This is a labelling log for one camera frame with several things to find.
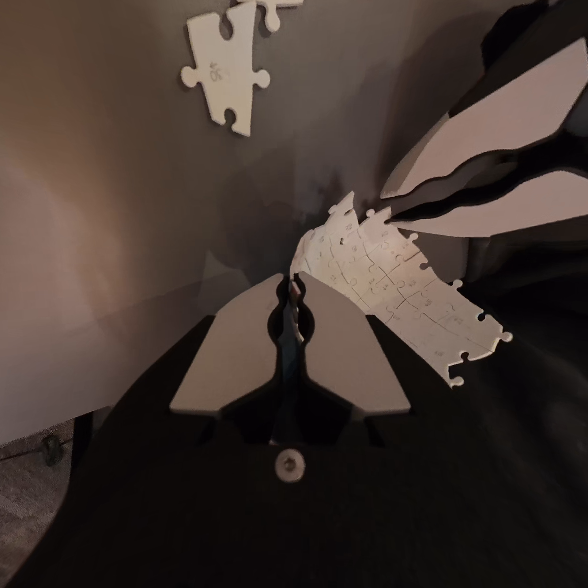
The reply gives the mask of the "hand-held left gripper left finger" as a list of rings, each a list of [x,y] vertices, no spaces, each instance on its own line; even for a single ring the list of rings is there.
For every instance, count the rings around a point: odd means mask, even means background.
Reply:
[[[290,279],[275,274],[224,305],[169,407],[231,422],[247,443],[269,443],[283,392],[283,311]]]

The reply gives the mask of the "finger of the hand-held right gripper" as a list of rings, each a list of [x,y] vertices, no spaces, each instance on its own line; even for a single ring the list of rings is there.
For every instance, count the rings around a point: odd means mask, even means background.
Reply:
[[[457,238],[489,238],[501,233],[587,216],[587,178],[553,171],[526,180],[498,199],[460,206],[439,217],[392,219],[397,228]]]
[[[579,39],[464,111],[444,114],[393,169],[380,198],[407,195],[475,156],[552,135],[586,85],[587,46]]]

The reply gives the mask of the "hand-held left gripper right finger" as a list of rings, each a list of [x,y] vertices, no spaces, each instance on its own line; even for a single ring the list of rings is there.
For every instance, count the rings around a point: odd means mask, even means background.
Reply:
[[[366,315],[306,272],[300,291],[297,421],[308,444],[335,444],[349,424],[405,417],[411,405]]]

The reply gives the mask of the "partly built puzzle ball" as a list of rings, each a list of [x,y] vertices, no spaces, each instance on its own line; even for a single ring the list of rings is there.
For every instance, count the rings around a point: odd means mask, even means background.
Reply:
[[[407,343],[445,381],[449,368],[482,359],[495,352],[499,342],[513,335],[492,316],[460,292],[460,280],[442,281],[415,244],[418,234],[405,237],[387,224],[390,208],[368,210],[359,222],[349,192],[329,208],[327,221],[300,239],[290,265],[290,276],[306,272],[326,283],[366,315],[376,316]]]

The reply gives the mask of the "row of white puzzle pieces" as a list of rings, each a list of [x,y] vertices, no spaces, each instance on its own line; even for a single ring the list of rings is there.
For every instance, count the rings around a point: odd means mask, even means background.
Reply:
[[[232,111],[231,130],[251,135],[253,87],[266,89],[270,84],[267,70],[253,70],[253,40],[256,7],[265,10],[265,26],[275,33],[281,26],[277,10],[294,8],[303,1],[238,1],[228,8],[226,17],[232,35],[226,40],[220,32],[220,16],[210,12],[187,20],[187,33],[195,66],[184,66],[180,78],[187,88],[200,84],[213,122],[224,125],[225,112]]]

